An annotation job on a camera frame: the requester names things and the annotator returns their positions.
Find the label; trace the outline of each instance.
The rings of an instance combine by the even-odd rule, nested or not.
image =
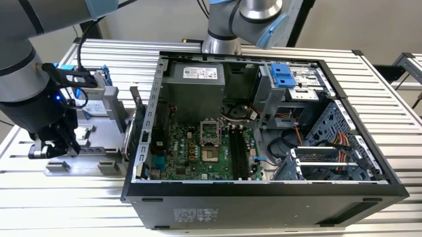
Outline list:
[[[214,222],[218,217],[218,208],[175,208],[177,222]]]
[[[77,106],[82,106],[86,100],[75,99]],[[83,110],[93,116],[109,116],[103,101],[90,100]]]
[[[253,111],[251,120],[255,120],[255,119],[257,119],[257,116],[258,116],[258,113],[257,113],[255,111]]]
[[[186,67],[183,69],[183,78],[217,80],[217,68]]]

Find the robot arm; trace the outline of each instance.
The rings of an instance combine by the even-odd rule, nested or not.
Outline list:
[[[75,101],[65,99],[61,88],[95,86],[95,83],[71,85],[53,64],[42,63],[28,39],[98,20],[135,1],[122,4],[118,0],[2,1],[0,110],[36,141],[30,158],[79,153]],[[203,52],[238,54],[238,37],[261,48],[274,46],[288,19],[281,7],[282,0],[211,0],[210,35]]]
[[[289,21],[282,0],[211,0],[203,53],[241,54],[238,38],[262,49],[278,42]]]
[[[3,0],[0,3],[0,110],[36,141],[30,158],[53,158],[81,147],[77,111],[61,88],[63,76],[42,64],[30,38],[118,10],[118,0]]]

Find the metal rail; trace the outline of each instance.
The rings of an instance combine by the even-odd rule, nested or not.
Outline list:
[[[73,45],[61,64],[75,65]],[[195,43],[89,40],[83,47],[87,67],[110,67],[119,99],[135,106],[130,86],[137,84],[149,102],[159,51],[201,52]],[[119,197],[123,177],[47,177],[47,160],[28,160],[31,139],[18,126],[0,145],[0,231],[4,236],[122,233],[138,236],[422,236],[422,126],[368,59],[348,50],[243,46],[243,54],[324,59],[346,91],[410,197],[346,229],[174,230],[145,229],[134,208]]]

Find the blue connector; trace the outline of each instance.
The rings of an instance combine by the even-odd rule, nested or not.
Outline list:
[[[153,164],[155,168],[159,169],[162,172],[166,171],[166,157],[153,157]]]
[[[272,63],[272,75],[276,78],[277,87],[294,88],[297,86],[296,79],[290,73],[288,64]]]
[[[266,158],[265,158],[265,157],[258,157],[258,156],[254,156],[254,160],[266,161]]]

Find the black cable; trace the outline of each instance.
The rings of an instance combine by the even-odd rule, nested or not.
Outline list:
[[[412,109],[413,109],[413,110],[414,110],[416,107],[418,106],[420,101],[421,101],[421,99],[418,99],[418,100],[416,101],[414,105],[412,106]]]
[[[270,163],[268,160],[262,160],[262,161],[268,162],[269,165],[278,166],[277,164]]]
[[[394,90],[398,90],[398,88],[401,87],[401,85],[404,84],[404,82],[406,81],[408,77],[409,77],[410,74],[408,74],[408,76],[405,77],[405,79],[401,81],[401,83],[398,84],[398,86],[396,87]]]
[[[272,156],[274,156],[276,158],[286,158],[286,156],[284,155],[278,155],[276,154],[273,151],[272,151],[272,147],[273,145],[276,145],[278,142],[284,142],[285,145],[289,147],[289,148],[296,148],[298,145],[297,144],[292,144],[289,141],[286,141],[285,137],[297,132],[296,129],[290,128],[290,129],[286,129],[284,132],[282,132],[282,135],[280,137],[277,137],[268,145],[266,147],[266,150],[268,152],[270,153]]]
[[[85,31],[83,35],[82,35],[82,38],[79,40],[79,45],[78,45],[78,58],[77,58],[77,61],[78,61],[78,70],[81,72],[85,72],[87,71],[87,69],[85,68],[85,66],[82,66],[82,58],[81,58],[81,54],[82,54],[82,46],[87,40],[87,37],[89,37],[89,32],[93,30],[93,28],[97,26],[97,24],[105,19],[105,16],[102,18],[99,18],[97,21],[94,21],[90,25],[90,27],[87,28],[87,30]]]
[[[86,102],[85,102],[85,104],[81,105],[81,106],[70,106],[70,105],[62,103],[62,105],[63,105],[67,109],[71,109],[71,110],[82,109],[82,108],[86,107],[87,104],[89,104],[89,94],[87,94],[87,92],[86,92],[82,88],[77,88],[77,89],[81,90],[81,92],[85,94],[85,96],[86,96]]]
[[[15,126],[14,124],[11,124],[11,123],[8,123],[8,122],[6,122],[6,121],[3,121],[3,120],[0,120],[0,122],[4,123],[6,125],[12,126],[12,127]]]
[[[123,2],[123,3],[121,3],[118,9],[126,7],[129,4],[133,4],[133,3],[137,2],[137,1],[138,1],[138,0],[129,0],[129,1],[126,1],[126,2]]]
[[[201,7],[201,10],[203,11],[203,13],[205,13],[205,15],[206,15],[206,17],[207,17],[207,19],[209,19],[207,12],[206,12],[206,10],[205,10],[203,6],[201,5],[199,0],[197,0],[197,2],[198,2],[198,5],[199,5],[199,7]]]
[[[126,7],[129,4],[133,4],[134,2],[137,2],[138,0],[129,0],[126,1],[125,3],[121,3],[119,6],[118,6],[118,9]],[[87,37],[89,37],[89,32],[93,30],[93,28],[97,26],[97,24],[105,19],[106,16],[103,16],[102,18],[99,18],[97,21],[94,21],[90,25],[90,27],[86,29],[83,35],[82,35],[82,38],[79,40],[79,45],[78,45],[78,58],[77,58],[77,61],[78,61],[78,70],[79,71],[87,71],[86,68],[82,66],[82,58],[81,58],[81,54],[82,54],[82,46],[87,40]]]
[[[205,5],[206,12],[207,12],[207,14],[209,14],[209,16],[210,16],[210,12],[209,12],[209,8],[207,8],[207,5],[206,5],[206,3],[205,3],[205,0],[202,0],[202,1],[203,1],[203,5]]]
[[[75,31],[77,38],[79,38],[79,33],[78,33],[78,30],[77,30],[75,26],[73,26],[73,28],[74,28],[74,31]]]

